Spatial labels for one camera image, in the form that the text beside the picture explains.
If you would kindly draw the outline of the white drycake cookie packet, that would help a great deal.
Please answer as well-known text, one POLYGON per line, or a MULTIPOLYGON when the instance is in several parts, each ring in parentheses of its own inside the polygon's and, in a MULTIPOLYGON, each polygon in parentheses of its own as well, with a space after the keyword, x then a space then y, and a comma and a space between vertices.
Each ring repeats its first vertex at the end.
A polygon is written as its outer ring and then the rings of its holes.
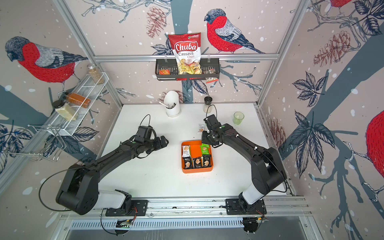
POLYGON ((205 124, 199 124, 198 133, 202 133, 206 128, 205 124))

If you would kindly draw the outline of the orange storage box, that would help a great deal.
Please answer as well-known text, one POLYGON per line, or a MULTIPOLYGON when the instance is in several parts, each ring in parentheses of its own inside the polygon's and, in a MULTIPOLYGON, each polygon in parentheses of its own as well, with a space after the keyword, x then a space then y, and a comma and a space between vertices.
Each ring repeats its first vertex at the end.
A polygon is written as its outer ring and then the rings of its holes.
POLYGON ((201 157, 202 158, 202 152, 201 152, 201 148, 200 146, 202 145, 202 141, 188 141, 188 142, 183 142, 181 144, 181 164, 182 164, 182 171, 184 174, 194 174, 194 173, 204 173, 204 172, 210 172, 213 170, 213 167, 214 167, 214 162, 213 162, 213 155, 212 155, 212 148, 210 146, 210 155, 211 155, 211 158, 212 158, 212 166, 210 168, 200 168, 200 169, 188 169, 188 170, 185 170, 184 169, 184 162, 183 162, 183 157, 182 157, 182 146, 183 145, 188 145, 190 146, 190 150, 191 150, 191 159, 193 160, 193 158, 199 158, 201 157))

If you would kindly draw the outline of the green cookie packet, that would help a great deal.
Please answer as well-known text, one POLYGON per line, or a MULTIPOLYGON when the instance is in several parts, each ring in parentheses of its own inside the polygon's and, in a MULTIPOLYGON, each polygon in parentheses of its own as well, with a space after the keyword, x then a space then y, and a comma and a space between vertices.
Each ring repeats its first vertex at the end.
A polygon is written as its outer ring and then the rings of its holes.
POLYGON ((202 155, 210 155, 210 145, 202 144, 200 146, 202 155))

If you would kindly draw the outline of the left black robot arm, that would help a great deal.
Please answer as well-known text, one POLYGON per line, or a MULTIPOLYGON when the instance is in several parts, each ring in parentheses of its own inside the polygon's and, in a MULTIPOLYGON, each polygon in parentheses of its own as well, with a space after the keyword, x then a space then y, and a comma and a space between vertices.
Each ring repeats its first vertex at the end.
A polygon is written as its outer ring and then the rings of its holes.
POLYGON ((62 185, 56 196, 56 203, 84 215, 94 209, 99 199, 99 182, 120 165, 146 152, 150 154, 167 147, 164 137, 139 143, 129 139, 95 163, 84 166, 74 164, 67 169, 62 185))

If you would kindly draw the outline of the black cookie packet right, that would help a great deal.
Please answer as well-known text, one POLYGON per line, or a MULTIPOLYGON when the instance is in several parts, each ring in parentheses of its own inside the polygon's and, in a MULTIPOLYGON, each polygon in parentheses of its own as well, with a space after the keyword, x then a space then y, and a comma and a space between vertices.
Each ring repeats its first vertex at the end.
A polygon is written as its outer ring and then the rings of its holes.
POLYGON ((203 155, 202 156, 202 167, 210 168, 212 166, 212 158, 211 155, 203 155))

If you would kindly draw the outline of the black cookie packet middle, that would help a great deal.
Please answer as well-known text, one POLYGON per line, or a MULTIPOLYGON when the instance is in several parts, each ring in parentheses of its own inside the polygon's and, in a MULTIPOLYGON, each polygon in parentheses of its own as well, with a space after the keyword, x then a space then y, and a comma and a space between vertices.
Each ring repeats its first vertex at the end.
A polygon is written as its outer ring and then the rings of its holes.
POLYGON ((200 169, 202 168, 202 159, 201 157, 199 158, 193 158, 193 165, 194 165, 194 169, 200 169))

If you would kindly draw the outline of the black cookie packet left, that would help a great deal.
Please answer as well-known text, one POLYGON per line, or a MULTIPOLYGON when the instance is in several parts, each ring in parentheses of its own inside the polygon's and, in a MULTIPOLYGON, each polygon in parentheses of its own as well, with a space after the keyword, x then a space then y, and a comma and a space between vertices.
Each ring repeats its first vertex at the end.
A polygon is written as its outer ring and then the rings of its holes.
POLYGON ((193 160, 190 157, 183 158, 183 162, 185 170, 192 169, 194 167, 193 160))

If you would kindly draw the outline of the glass spice jar black lid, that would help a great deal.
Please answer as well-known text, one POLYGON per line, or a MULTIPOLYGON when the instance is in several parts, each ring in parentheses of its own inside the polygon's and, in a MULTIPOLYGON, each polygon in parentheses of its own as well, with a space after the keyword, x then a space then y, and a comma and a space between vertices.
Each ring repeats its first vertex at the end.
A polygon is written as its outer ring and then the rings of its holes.
POLYGON ((212 111, 212 109, 210 108, 210 106, 212 105, 212 101, 213 101, 213 98, 210 96, 207 96, 204 98, 204 112, 206 114, 212 111))

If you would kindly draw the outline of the white utensil holder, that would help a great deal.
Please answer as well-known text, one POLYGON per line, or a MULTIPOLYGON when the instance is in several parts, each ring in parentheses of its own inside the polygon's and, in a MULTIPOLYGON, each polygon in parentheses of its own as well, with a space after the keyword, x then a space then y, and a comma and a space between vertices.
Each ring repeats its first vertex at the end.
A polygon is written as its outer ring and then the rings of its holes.
POLYGON ((159 103, 165 107, 166 114, 170 118, 178 117, 181 114, 179 94, 176 91, 167 92, 159 103))

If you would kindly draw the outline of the grain filled glass jar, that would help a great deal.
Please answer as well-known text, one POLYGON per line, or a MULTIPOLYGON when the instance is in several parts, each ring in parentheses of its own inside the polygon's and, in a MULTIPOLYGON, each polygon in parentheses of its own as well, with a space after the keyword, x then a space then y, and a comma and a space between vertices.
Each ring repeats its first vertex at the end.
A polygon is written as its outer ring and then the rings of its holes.
POLYGON ((89 75, 93 79, 94 83, 97 85, 102 85, 104 83, 104 79, 100 69, 94 64, 89 64, 87 67, 89 70, 89 75))

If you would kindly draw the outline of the orange sauce bottle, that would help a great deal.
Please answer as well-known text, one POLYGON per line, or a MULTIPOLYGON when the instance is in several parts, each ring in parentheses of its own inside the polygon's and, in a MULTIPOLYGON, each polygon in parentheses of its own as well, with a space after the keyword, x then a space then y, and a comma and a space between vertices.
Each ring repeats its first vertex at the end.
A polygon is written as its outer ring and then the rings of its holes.
POLYGON ((87 109, 91 104, 91 100, 89 98, 86 98, 77 93, 65 93, 65 97, 69 103, 85 109, 87 109))

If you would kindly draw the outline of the red Chuba chips bag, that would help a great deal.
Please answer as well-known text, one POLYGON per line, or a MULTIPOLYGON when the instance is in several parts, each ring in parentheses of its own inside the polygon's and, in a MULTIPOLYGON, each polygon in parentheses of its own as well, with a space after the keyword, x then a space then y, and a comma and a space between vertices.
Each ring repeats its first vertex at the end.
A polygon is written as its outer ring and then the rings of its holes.
POLYGON ((201 60, 201 33, 169 35, 171 49, 176 58, 179 75, 203 73, 201 60))

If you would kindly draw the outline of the pale yellow block jar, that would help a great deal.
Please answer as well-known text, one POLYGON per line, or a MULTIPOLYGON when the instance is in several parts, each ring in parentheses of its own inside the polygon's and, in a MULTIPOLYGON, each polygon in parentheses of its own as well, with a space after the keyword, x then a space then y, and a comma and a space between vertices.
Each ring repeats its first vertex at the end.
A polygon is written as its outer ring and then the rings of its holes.
POLYGON ((55 107, 55 110, 68 122, 75 121, 78 118, 76 111, 67 103, 64 103, 61 107, 55 107))

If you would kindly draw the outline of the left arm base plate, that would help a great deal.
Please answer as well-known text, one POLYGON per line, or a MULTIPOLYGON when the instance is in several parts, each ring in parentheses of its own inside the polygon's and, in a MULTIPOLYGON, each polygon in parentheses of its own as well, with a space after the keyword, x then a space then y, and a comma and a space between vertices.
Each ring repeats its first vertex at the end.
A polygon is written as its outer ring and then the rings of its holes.
POLYGON ((127 200, 118 209, 107 209, 106 217, 142 217, 146 215, 148 200, 127 200))

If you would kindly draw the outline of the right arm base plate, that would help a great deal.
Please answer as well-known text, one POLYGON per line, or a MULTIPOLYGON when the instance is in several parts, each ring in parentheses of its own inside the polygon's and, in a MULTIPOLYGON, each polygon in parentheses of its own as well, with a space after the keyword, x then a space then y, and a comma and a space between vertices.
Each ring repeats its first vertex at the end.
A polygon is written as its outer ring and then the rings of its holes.
POLYGON ((263 200, 249 205, 243 199, 226 199, 222 208, 226 209, 228 215, 265 215, 267 213, 263 200))

